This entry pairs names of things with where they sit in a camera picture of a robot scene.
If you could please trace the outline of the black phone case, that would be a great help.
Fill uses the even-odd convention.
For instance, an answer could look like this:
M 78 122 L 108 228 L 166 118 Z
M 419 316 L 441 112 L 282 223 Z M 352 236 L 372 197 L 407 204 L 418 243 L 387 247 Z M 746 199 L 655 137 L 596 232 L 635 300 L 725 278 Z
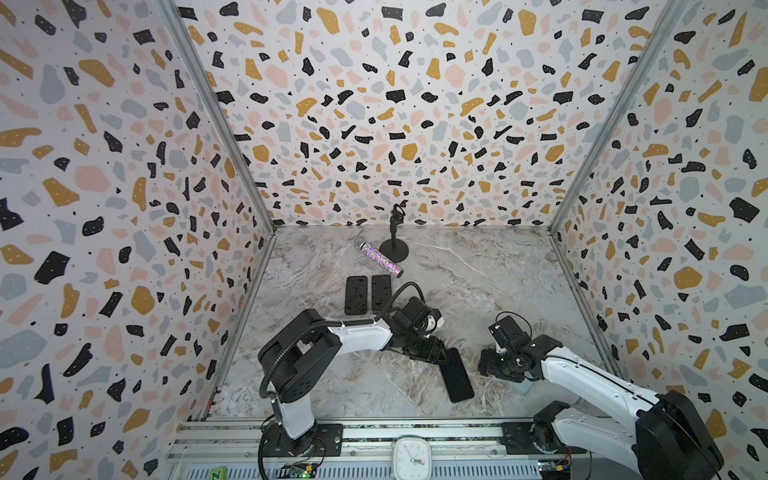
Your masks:
M 392 277 L 389 274 L 374 275 L 371 278 L 371 307 L 380 313 L 392 298 Z
M 348 316 L 368 312 L 368 278 L 350 276 L 346 279 L 344 313 Z

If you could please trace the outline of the black phone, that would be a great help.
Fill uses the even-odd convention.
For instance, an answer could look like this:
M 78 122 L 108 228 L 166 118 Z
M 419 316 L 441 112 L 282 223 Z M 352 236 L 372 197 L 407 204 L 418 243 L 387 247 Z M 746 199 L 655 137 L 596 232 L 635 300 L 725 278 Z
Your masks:
M 470 400 L 475 392 L 457 348 L 446 350 L 446 360 L 439 365 L 451 403 Z

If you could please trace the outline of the light blue phone case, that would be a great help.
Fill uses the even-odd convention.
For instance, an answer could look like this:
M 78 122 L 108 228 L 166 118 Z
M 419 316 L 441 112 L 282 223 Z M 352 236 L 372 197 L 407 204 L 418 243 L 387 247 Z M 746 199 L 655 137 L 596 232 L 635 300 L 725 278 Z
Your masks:
M 535 385 L 534 382 L 524 379 L 522 382 L 512 382 L 511 386 L 520 394 L 527 395 Z

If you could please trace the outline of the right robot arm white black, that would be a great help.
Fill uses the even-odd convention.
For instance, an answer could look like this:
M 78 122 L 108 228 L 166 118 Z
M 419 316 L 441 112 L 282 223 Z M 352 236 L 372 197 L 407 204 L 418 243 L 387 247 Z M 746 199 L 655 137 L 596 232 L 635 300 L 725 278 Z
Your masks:
M 529 429 L 536 450 L 555 454 L 580 448 L 644 479 L 718 477 L 723 456 L 688 397 L 623 380 L 548 335 L 531 337 L 517 318 L 501 313 L 490 325 L 495 345 L 482 351 L 480 374 L 515 383 L 547 381 L 602 413 L 592 416 L 566 402 L 551 402 L 533 417 Z

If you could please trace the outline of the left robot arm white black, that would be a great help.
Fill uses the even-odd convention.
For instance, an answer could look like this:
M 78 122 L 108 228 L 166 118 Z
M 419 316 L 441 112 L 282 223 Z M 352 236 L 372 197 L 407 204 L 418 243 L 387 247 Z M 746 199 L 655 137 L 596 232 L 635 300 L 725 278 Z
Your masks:
M 329 320 L 306 309 L 259 352 L 263 370 L 259 396 L 270 402 L 280 432 L 298 440 L 316 427 L 310 392 L 336 357 L 390 351 L 442 365 L 447 362 L 447 349 L 435 336 L 442 324 L 440 310 L 417 296 L 368 319 Z

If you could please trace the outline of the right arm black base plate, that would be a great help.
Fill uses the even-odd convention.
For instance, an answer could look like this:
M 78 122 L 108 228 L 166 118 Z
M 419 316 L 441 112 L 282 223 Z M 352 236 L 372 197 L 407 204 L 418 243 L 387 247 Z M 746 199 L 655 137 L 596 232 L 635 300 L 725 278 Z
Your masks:
M 549 423 L 511 421 L 501 424 L 500 443 L 508 455 L 565 455 L 584 454 L 586 450 L 570 447 L 555 435 Z

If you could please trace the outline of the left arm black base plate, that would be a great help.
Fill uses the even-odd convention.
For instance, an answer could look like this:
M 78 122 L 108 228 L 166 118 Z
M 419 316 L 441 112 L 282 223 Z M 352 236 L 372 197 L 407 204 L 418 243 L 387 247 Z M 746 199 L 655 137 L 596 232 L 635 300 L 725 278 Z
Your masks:
M 343 432 L 341 423 L 319 423 L 292 439 L 281 425 L 272 422 L 262 431 L 259 451 L 262 457 L 339 457 Z

